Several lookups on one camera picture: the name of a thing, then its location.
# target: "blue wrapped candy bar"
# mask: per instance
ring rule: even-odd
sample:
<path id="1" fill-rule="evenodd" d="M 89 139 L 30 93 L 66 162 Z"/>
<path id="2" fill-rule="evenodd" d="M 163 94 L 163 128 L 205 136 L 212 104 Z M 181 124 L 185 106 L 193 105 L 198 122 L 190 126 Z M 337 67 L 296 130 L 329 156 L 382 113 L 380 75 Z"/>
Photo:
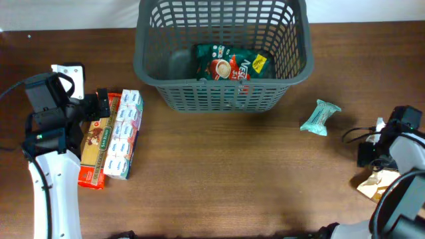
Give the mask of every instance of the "blue wrapped candy bar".
<path id="1" fill-rule="evenodd" d="M 300 127 L 300 130 L 308 130 L 309 132 L 326 136 L 327 130 L 325 122 L 327 118 L 331 117 L 336 111 L 340 112 L 341 108 L 334 104 L 324 102 L 323 100 L 317 100 L 316 109 L 310 118 Z"/>

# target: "white wall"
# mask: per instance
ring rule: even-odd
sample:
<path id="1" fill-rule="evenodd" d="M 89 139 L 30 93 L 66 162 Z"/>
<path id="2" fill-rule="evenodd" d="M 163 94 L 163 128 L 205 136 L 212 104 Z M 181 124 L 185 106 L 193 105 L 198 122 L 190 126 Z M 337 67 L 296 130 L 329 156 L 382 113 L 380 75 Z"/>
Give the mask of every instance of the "white wall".
<path id="1" fill-rule="evenodd" d="M 306 2 L 310 23 L 425 20 L 425 0 Z M 138 5 L 139 0 L 0 0 L 0 29 L 131 28 Z"/>

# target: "coffee packet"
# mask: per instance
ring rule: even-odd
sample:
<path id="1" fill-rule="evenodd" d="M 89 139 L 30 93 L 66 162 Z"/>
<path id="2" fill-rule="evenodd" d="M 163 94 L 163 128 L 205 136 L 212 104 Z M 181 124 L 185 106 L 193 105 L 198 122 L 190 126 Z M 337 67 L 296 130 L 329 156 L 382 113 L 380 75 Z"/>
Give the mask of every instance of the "coffee packet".
<path id="1" fill-rule="evenodd" d="M 197 46 L 197 79 L 243 80 L 262 78 L 270 60 L 253 50 L 221 44 Z"/>

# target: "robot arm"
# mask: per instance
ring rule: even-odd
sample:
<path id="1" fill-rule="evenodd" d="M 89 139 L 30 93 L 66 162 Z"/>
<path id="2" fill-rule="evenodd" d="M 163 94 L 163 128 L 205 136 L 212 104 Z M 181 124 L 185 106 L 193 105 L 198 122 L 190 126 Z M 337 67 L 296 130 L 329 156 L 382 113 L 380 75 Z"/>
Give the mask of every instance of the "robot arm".
<path id="1" fill-rule="evenodd" d="M 382 165 L 382 168 L 398 169 L 401 175 L 424 170 L 425 137 L 417 131 L 421 117 L 422 112 L 411 106 L 395 107 L 387 124 L 375 132 L 380 134 L 379 140 L 359 145 L 358 165 L 389 159 L 392 163 Z M 380 237 L 423 238 L 425 223 L 417 216 L 425 203 L 423 172 L 399 181 L 397 186 L 394 184 L 394 189 L 385 195 L 370 221 L 336 226 L 331 238 L 370 238 L 374 219 L 377 219 Z"/>
<path id="2" fill-rule="evenodd" d="M 34 113 L 27 120 L 22 148 L 34 186 L 34 238 L 40 239 L 81 238 L 77 188 L 83 140 L 80 124 L 110 116 L 105 89 L 98 89 L 97 94 L 82 92 L 82 65 L 61 70 L 76 80 L 55 72 L 25 80 Z M 32 130 L 33 119 L 38 125 L 36 131 Z"/>

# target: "wood grain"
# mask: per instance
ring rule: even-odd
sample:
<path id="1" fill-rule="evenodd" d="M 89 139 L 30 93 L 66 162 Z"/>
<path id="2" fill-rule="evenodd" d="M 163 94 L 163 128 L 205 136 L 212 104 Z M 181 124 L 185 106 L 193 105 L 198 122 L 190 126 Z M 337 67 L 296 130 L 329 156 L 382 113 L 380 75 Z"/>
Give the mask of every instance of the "wood grain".
<path id="1" fill-rule="evenodd" d="M 130 180 L 78 190 L 84 238 L 126 230 L 142 236 L 316 231 L 369 219 L 375 209 L 352 187 L 362 171 L 357 146 L 340 137 L 387 118 L 395 106 L 425 110 L 425 22 L 311 25 L 311 33 L 313 74 L 264 114 L 173 111 L 133 72 L 134 29 L 0 33 L 0 91 L 62 62 L 84 63 L 87 92 L 141 91 L 145 111 Z M 327 137 L 299 131 L 318 98 L 343 109 L 327 122 Z M 22 142 L 30 111 L 22 88 L 2 100 L 2 147 Z M 27 163 L 18 149 L 0 158 L 0 237 L 30 238 Z"/>

